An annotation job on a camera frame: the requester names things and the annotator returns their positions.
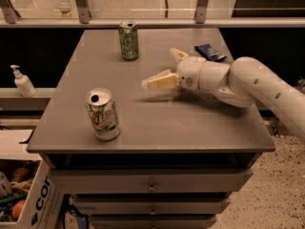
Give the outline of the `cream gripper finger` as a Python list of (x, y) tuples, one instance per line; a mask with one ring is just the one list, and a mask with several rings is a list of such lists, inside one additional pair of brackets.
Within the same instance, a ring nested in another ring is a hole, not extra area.
[(181, 60), (187, 58), (189, 55), (185, 52), (182, 52), (176, 48), (170, 48), (170, 57), (174, 60), (175, 63), (179, 63)]
[(153, 75), (141, 82), (141, 87), (144, 90), (170, 90), (176, 88), (180, 83), (177, 73), (172, 73), (170, 70), (163, 71), (157, 75)]

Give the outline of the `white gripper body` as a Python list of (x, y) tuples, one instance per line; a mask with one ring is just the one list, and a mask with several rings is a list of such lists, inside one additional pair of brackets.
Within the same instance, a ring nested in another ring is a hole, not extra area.
[(200, 71), (206, 63), (204, 57), (189, 56), (182, 59), (176, 67), (176, 72), (180, 78), (180, 86), (190, 91), (198, 89)]

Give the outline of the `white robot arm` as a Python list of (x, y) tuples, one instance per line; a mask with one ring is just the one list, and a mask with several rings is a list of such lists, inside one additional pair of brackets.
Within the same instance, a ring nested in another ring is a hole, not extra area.
[(252, 57), (233, 63), (218, 63), (190, 56), (171, 48), (176, 71), (153, 75), (141, 82), (148, 91), (182, 87), (207, 93), (235, 107), (246, 108), (256, 101), (267, 107), (301, 141), (305, 142), (305, 94), (290, 86), (267, 66)]

